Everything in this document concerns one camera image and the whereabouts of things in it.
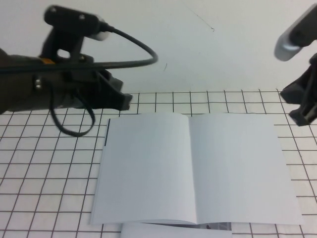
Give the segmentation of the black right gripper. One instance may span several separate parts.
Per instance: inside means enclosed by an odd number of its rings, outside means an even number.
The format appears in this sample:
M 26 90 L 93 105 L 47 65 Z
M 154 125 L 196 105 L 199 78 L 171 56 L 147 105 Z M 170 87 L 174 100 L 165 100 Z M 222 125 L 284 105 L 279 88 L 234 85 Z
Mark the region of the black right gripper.
M 317 54 L 310 58 L 309 63 L 305 83 L 296 80 L 280 92 L 286 103 L 299 105 L 289 113 L 296 125 L 310 125 L 317 119 Z

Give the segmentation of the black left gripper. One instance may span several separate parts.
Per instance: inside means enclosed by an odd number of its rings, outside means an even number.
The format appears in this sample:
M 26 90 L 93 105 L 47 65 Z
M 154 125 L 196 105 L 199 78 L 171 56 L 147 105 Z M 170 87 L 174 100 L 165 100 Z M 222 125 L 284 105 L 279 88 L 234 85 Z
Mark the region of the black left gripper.
M 50 72 L 43 76 L 42 89 L 35 89 L 34 109 L 91 108 L 130 109 L 133 96 L 122 93 L 123 82 L 107 70 Z

